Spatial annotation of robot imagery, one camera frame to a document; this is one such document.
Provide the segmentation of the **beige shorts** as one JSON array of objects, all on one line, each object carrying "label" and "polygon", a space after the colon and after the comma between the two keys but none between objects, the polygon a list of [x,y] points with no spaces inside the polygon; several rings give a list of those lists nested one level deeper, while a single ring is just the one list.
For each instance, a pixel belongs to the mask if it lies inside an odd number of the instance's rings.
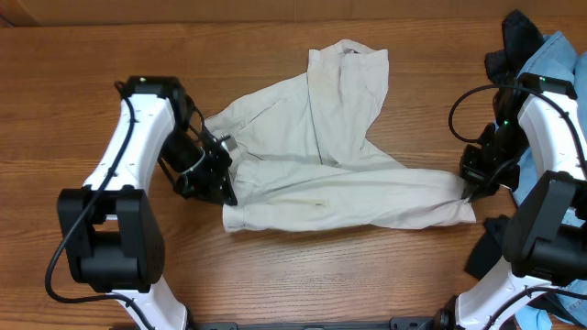
[{"label": "beige shorts", "polygon": [[208,117],[210,132],[228,138],[233,160],[237,202],[223,209],[226,231],[474,222],[463,179],[407,168],[367,139],[388,78],[386,50],[343,39],[311,50],[304,73]]}]

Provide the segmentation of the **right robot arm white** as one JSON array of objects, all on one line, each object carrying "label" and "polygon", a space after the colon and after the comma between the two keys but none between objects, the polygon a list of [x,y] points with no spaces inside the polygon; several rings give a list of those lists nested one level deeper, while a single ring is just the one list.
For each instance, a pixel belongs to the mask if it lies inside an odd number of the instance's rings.
[{"label": "right robot arm white", "polygon": [[586,229],[562,222],[568,210],[586,216],[586,142],[574,87],[526,72],[493,88],[494,122],[465,141],[463,195],[477,200],[502,186],[515,191],[526,151],[534,157],[537,183],[509,218],[495,265],[439,309],[427,329],[498,329],[539,296],[564,293],[586,277]]}]

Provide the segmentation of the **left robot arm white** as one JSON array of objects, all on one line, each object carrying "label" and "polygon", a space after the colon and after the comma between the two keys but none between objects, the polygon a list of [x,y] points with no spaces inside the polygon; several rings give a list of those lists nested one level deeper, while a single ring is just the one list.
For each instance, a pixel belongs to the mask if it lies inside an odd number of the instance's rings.
[{"label": "left robot arm white", "polygon": [[[195,329],[191,311],[163,277],[165,245],[149,187],[160,167],[182,198],[236,205],[233,139],[193,127],[200,112],[176,77],[131,76],[115,87],[120,116],[105,154],[80,188],[59,195],[62,241],[46,270],[45,290],[60,303],[115,300],[138,329]],[[55,292],[52,275],[61,256],[93,296],[75,300]]]}]

